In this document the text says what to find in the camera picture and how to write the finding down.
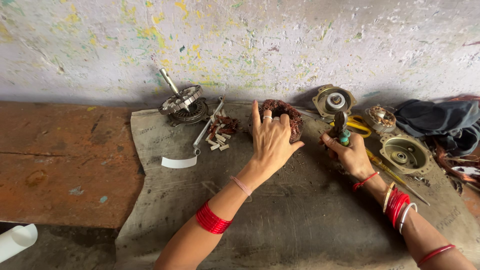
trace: paper strip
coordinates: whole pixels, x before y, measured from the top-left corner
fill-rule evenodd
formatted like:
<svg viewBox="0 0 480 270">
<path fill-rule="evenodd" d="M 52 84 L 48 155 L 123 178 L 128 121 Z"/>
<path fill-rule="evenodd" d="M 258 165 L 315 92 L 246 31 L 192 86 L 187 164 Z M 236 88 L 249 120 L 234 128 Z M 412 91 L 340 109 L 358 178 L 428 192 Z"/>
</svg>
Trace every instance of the paper strip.
<svg viewBox="0 0 480 270">
<path fill-rule="evenodd" d="M 162 166 L 167 168 L 181 169 L 188 168 L 197 164 L 197 156 L 187 160 L 169 160 L 166 157 L 162 157 Z"/>
<path fill-rule="evenodd" d="M 0 234 L 0 263 L 35 244 L 37 238 L 35 224 L 15 226 Z"/>
</svg>

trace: gold bangle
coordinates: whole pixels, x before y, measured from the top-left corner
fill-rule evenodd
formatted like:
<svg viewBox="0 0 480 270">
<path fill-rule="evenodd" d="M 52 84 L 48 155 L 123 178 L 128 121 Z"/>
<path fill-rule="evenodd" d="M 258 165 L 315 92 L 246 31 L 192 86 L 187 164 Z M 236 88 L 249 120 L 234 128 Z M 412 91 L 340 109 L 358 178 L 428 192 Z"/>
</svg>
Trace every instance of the gold bangle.
<svg viewBox="0 0 480 270">
<path fill-rule="evenodd" d="M 388 187 L 387 193 L 385 193 L 384 197 L 384 214 L 385 211 L 387 211 L 387 204 L 388 204 L 388 199 L 390 198 L 390 194 L 392 193 L 392 190 L 395 188 L 396 184 L 395 182 L 392 182 L 390 186 Z"/>
</svg>

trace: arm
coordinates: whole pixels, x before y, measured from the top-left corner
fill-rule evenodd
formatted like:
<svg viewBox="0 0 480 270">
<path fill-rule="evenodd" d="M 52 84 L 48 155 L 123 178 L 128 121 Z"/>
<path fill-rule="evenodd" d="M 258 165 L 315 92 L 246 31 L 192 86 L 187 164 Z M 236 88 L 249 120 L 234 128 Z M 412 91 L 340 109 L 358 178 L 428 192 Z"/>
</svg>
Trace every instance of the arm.
<svg viewBox="0 0 480 270">
<path fill-rule="evenodd" d="M 272 112 L 266 110 L 265 116 Z M 250 190 L 256 189 L 273 173 L 280 169 L 289 157 L 303 142 L 292 145 L 290 139 L 290 123 L 287 114 L 280 120 L 266 118 L 262 123 L 258 112 L 258 103 L 252 104 L 253 118 L 253 156 L 245 168 L 237 174 L 237 179 Z M 209 202 L 211 211 L 219 218 L 232 220 L 238 209 L 247 198 L 244 191 L 235 182 L 230 182 Z M 200 226 L 191 217 L 167 243 L 155 263 L 155 270 L 193 270 L 212 252 L 220 241 L 222 234 L 213 234 Z"/>
<path fill-rule="evenodd" d="M 330 157 L 335 158 L 338 156 L 338 159 L 342 162 L 345 169 L 359 181 L 363 181 L 375 173 L 365 151 L 363 138 L 359 134 L 352 133 L 348 147 L 340 145 L 336 140 L 329 137 L 327 133 L 322 135 L 320 143 L 325 143 L 330 147 Z M 376 175 L 368 180 L 364 184 L 364 187 L 382 206 L 385 192 L 388 189 L 383 179 L 379 175 Z M 403 209 L 400 211 L 400 217 L 406 206 L 406 204 L 403 205 Z M 414 210 L 407 212 L 402 234 L 407 243 L 409 253 L 417 263 L 430 252 L 450 244 L 443 235 Z M 456 248 L 450 248 L 435 255 L 422 264 L 420 268 L 422 270 L 475 270 L 472 263 Z"/>
</svg>

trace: dark fabric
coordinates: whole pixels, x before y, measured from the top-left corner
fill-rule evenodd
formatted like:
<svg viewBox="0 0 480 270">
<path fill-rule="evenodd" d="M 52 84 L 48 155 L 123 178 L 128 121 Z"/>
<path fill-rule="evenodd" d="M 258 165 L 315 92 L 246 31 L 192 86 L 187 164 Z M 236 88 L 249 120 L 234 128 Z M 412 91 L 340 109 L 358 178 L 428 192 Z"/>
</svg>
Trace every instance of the dark fabric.
<svg viewBox="0 0 480 270">
<path fill-rule="evenodd" d="M 452 156 L 473 152 L 480 138 L 478 101 L 433 103 L 411 99 L 397 106 L 396 124 L 414 137 L 434 136 Z"/>
</svg>

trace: red glass bangle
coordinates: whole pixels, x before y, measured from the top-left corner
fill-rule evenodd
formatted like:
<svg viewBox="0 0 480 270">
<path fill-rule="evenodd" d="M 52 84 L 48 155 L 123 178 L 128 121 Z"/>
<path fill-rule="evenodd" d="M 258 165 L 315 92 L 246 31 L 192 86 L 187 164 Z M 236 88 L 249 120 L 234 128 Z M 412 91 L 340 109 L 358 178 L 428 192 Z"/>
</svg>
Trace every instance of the red glass bangle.
<svg viewBox="0 0 480 270">
<path fill-rule="evenodd" d="M 211 233 L 222 234 L 232 224 L 233 220 L 226 221 L 217 217 L 208 207 L 208 201 L 197 210 L 195 215 L 197 222 Z"/>
<path fill-rule="evenodd" d="M 440 252 L 444 252 L 444 251 L 446 251 L 447 249 L 452 248 L 452 247 L 455 247 L 455 246 L 452 245 L 452 244 L 450 244 L 450 245 L 442 246 L 441 248 L 438 248 L 438 249 L 432 251 L 431 253 L 429 253 L 427 256 L 423 257 L 423 259 L 421 259 L 421 260 L 418 262 L 417 267 L 420 268 L 420 265 L 422 265 L 424 262 L 426 262 L 427 260 L 429 260 L 429 259 L 432 258 L 433 256 L 439 254 Z"/>
<path fill-rule="evenodd" d="M 388 198 L 385 215 L 388 216 L 388 219 L 392 223 L 394 229 L 396 229 L 396 220 L 404 203 L 409 204 L 410 197 L 407 194 L 399 191 L 398 188 L 392 190 L 392 193 L 390 193 L 390 197 Z"/>
<path fill-rule="evenodd" d="M 367 180 L 370 180 L 370 178 L 376 176 L 376 175 L 379 174 L 379 173 L 380 173 L 380 172 L 376 172 L 376 173 L 370 175 L 367 179 L 363 180 L 362 182 L 354 184 L 354 185 L 353 185 L 353 188 L 352 188 L 352 189 L 353 189 L 353 192 L 357 191 L 357 189 L 358 189 L 359 187 L 363 186 L 363 184 L 365 184 L 365 182 L 366 182 Z"/>
</svg>

